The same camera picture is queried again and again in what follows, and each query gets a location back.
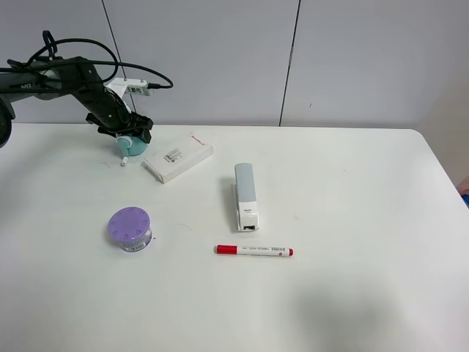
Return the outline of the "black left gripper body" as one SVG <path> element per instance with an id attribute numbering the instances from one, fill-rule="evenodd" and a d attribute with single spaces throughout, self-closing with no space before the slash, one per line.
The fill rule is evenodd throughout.
<path id="1" fill-rule="evenodd" d="M 75 98 L 107 127 L 117 127 L 115 117 L 122 122 L 130 121 L 129 112 L 119 97 L 101 83 L 83 85 L 75 91 Z"/>

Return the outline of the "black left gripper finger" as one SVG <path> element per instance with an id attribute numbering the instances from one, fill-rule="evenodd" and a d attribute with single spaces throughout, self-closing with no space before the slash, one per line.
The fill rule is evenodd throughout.
<path id="1" fill-rule="evenodd" d="M 151 133 L 148 128 L 137 128 L 130 134 L 131 137 L 141 140 L 145 144 L 151 142 Z"/>
<path id="2" fill-rule="evenodd" d="M 97 125 L 99 133 L 108 135 L 119 134 L 130 136 L 132 131 L 137 128 L 148 128 L 151 130 L 153 127 L 153 121 L 144 115 L 129 113 L 128 117 L 130 118 L 129 122 L 122 122 L 118 117 L 113 118 L 117 121 L 117 127 L 115 128 L 105 126 L 103 122 L 99 121 L 92 113 L 87 114 L 86 121 L 89 124 Z"/>

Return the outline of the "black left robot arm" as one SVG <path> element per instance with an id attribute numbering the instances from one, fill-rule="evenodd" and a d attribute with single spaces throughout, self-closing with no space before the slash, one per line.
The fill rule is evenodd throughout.
<path id="1" fill-rule="evenodd" d="M 89 113 L 86 121 L 108 136 L 151 141 L 153 122 L 128 108 L 117 92 L 105 86 L 91 61 L 76 57 L 1 70 L 1 146 L 10 139 L 12 104 L 30 97 L 52 100 L 73 96 Z"/>

